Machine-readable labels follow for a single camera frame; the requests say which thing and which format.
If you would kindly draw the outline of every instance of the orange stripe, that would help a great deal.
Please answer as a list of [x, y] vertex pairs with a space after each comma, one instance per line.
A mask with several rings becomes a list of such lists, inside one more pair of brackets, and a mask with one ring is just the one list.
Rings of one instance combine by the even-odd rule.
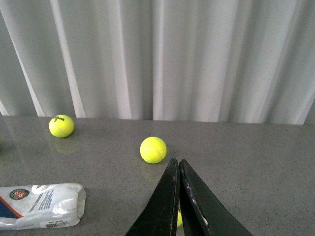
[[20, 215], [19, 213], [17, 213], [1, 196], [0, 196], [0, 201], [3, 202], [3, 204], [5, 204], [9, 209], [10, 211], [15, 214], [17, 217], [19, 218], [22, 218], [23, 216]]

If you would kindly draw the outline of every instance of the speckled countertop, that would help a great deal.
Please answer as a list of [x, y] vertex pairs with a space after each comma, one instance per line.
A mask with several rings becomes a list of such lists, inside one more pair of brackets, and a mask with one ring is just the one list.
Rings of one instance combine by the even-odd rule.
[[[0, 116], [0, 186], [80, 183], [85, 214], [73, 227], [0, 235], [123, 236], [171, 157], [186, 159], [254, 236], [315, 235], [315, 126], [74, 119], [58, 139], [49, 120]], [[157, 165], [139, 154], [149, 136], [168, 147]]]

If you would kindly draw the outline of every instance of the black object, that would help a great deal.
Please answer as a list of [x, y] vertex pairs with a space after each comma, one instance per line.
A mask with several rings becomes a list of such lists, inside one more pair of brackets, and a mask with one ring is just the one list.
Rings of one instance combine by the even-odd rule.
[[178, 200], [186, 236], [252, 236], [182, 160], [171, 159], [146, 208], [126, 236], [175, 236]]

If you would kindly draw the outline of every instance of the logo on package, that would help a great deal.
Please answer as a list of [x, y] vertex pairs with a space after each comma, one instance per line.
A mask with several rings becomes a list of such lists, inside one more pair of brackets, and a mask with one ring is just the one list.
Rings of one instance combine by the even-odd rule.
[[29, 190], [18, 188], [10, 192], [10, 198], [13, 200], [21, 200], [30, 194]]

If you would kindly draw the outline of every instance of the tennis ball package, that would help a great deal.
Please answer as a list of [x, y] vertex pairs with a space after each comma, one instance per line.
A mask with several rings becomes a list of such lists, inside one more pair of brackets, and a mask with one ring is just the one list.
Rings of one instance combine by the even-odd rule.
[[85, 197], [77, 183], [0, 187], [0, 230], [76, 225]]

